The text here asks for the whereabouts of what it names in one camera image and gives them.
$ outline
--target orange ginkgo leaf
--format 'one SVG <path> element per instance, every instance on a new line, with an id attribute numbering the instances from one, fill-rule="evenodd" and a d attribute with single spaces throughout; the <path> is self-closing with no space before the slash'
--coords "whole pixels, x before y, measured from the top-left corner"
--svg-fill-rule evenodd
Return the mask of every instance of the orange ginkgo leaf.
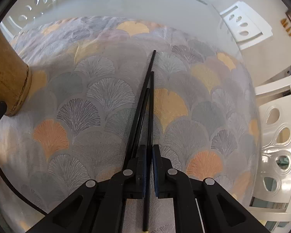
<path id="1" fill-rule="evenodd" d="M 220 157 L 212 151 L 198 152 L 187 165 L 186 174 L 199 180 L 213 178 L 223 169 Z"/>
<path id="2" fill-rule="evenodd" d="M 236 196 L 238 200 L 241 200 L 245 191 L 251 184 L 251 172 L 245 171 L 236 178 L 231 193 Z"/>
<path id="3" fill-rule="evenodd" d="M 34 129 L 33 138 L 40 142 L 47 159 L 57 150 L 69 147 L 66 130 L 52 119 L 40 123 Z"/>

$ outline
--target black cable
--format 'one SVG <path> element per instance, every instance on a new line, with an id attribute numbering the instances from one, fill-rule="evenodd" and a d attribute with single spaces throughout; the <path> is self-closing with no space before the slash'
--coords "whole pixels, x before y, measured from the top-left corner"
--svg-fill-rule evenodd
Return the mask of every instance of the black cable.
<path id="1" fill-rule="evenodd" d="M 2 171 L 1 167 L 0 167 L 0 177 L 2 178 L 2 180 L 5 182 L 5 184 L 8 186 L 9 189 L 11 189 L 13 191 L 13 193 L 20 198 L 23 202 L 25 202 L 26 204 L 28 204 L 29 206 L 31 206 L 33 209 L 35 209 L 36 211 L 40 212 L 43 215 L 47 215 L 46 212 L 44 212 L 42 209 L 40 209 L 38 206 L 36 206 L 35 204 L 33 204 L 30 200 L 28 200 L 25 196 L 23 196 L 19 191 L 17 191 L 17 189 L 11 184 L 11 182 L 8 180 L 8 178 L 5 176 L 4 172 Z"/>

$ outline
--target cardboard tube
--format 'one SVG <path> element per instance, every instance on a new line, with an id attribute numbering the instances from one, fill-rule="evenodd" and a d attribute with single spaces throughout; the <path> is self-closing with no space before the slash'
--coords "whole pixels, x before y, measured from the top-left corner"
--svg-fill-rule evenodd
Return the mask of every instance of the cardboard tube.
<path id="1" fill-rule="evenodd" d="M 0 31 L 0 101 L 7 104 L 7 116 L 15 115 L 31 85 L 31 71 Z"/>

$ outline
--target white plastic chair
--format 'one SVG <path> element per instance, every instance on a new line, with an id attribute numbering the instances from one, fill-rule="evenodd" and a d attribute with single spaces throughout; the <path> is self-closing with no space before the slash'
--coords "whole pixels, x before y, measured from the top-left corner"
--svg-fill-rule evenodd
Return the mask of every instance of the white plastic chair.
<path id="1" fill-rule="evenodd" d="M 257 97 L 271 96 L 291 91 L 291 76 L 255 88 Z M 278 119 L 269 122 L 272 113 Z M 253 197 L 267 201 L 268 208 L 249 207 L 260 221 L 291 221 L 291 94 L 280 97 L 259 107 L 262 148 Z M 285 139 L 280 138 L 284 129 L 289 129 Z M 288 162 L 278 165 L 279 160 Z"/>
<path id="2" fill-rule="evenodd" d="M 17 0 L 0 24 L 5 37 L 10 40 L 25 25 L 43 15 L 47 7 L 55 0 Z"/>
<path id="3" fill-rule="evenodd" d="M 272 27 L 244 2 L 238 1 L 222 11 L 220 16 L 241 50 L 273 35 Z"/>

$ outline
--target metal screw head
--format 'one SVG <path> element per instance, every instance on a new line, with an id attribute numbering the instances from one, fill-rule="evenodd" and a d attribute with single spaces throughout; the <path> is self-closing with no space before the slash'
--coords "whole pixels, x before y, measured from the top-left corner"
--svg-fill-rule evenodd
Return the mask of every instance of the metal screw head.
<path id="1" fill-rule="evenodd" d="M 212 179 L 212 178 L 207 178 L 207 179 L 205 179 L 205 183 L 206 183 L 207 185 L 213 185 L 213 184 L 214 184 L 214 179 Z"/>
<path id="2" fill-rule="evenodd" d="M 94 187 L 96 185 L 96 182 L 94 180 L 89 180 L 85 184 L 87 187 Z"/>
<path id="3" fill-rule="evenodd" d="M 125 176 L 130 176 L 130 175 L 133 174 L 133 171 L 130 170 L 130 169 L 126 169 L 126 170 L 123 171 L 123 174 L 124 174 Z"/>
<path id="4" fill-rule="evenodd" d="M 170 168 L 170 169 L 168 169 L 167 172 L 168 172 L 170 175 L 176 175 L 178 171 L 177 171 L 176 169 Z"/>

